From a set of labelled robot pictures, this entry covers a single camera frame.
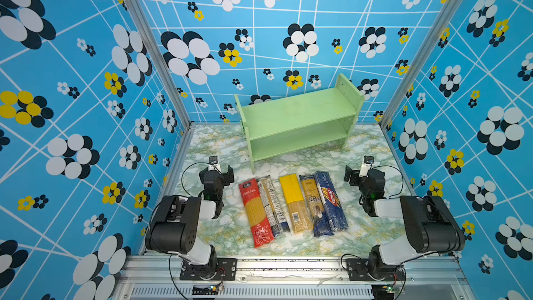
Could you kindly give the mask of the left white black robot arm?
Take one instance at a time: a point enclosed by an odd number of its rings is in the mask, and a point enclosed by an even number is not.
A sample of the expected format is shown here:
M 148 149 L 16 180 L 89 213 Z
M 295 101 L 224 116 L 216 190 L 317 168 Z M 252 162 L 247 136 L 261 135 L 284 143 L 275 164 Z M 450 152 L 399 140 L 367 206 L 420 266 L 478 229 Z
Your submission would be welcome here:
M 234 171 L 223 173 L 216 163 L 198 174 L 203 190 L 198 196 L 167 195 L 155 208 L 145 247 L 182 260 L 182 281 L 233 280 L 235 259 L 217 257 L 216 249 L 197 236 L 201 221 L 217 219 L 223 208 L 223 189 L 235 182 Z

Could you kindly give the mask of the clear blue-label spaghetti package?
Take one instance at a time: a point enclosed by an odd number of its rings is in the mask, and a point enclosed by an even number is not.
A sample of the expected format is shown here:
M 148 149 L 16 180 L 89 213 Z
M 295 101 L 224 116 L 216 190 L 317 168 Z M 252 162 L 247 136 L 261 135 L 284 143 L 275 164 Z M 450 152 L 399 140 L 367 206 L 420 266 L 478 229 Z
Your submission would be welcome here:
M 276 189 L 270 176 L 258 179 L 258 188 L 273 236 L 277 238 L 284 232 L 290 232 L 289 222 L 281 207 Z

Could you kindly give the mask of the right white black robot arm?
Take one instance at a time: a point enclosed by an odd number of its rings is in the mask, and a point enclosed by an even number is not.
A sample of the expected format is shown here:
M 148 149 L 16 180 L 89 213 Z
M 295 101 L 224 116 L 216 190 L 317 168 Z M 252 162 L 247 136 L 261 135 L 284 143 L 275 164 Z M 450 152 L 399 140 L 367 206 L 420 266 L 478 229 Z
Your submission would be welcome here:
M 369 252 L 367 273 L 376 280 L 399 271 L 407 262 L 430 254 L 461 251 L 465 246 L 462 229 L 439 196 L 384 196 L 384 172 L 378 169 L 345 168 L 345 182 L 359 188 L 359 202 L 372 218 L 401 219 L 405 234 Z

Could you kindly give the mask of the red spaghetti package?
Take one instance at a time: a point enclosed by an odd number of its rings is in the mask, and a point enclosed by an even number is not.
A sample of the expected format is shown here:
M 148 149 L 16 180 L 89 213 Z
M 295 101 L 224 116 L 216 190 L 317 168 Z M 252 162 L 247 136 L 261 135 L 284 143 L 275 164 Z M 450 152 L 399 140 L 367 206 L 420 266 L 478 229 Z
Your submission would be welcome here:
M 258 182 L 248 180 L 239 185 L 240 194 L 247 213 L 254 247 L 259 248 L 274 241 L 274 235 L 262 203 Z

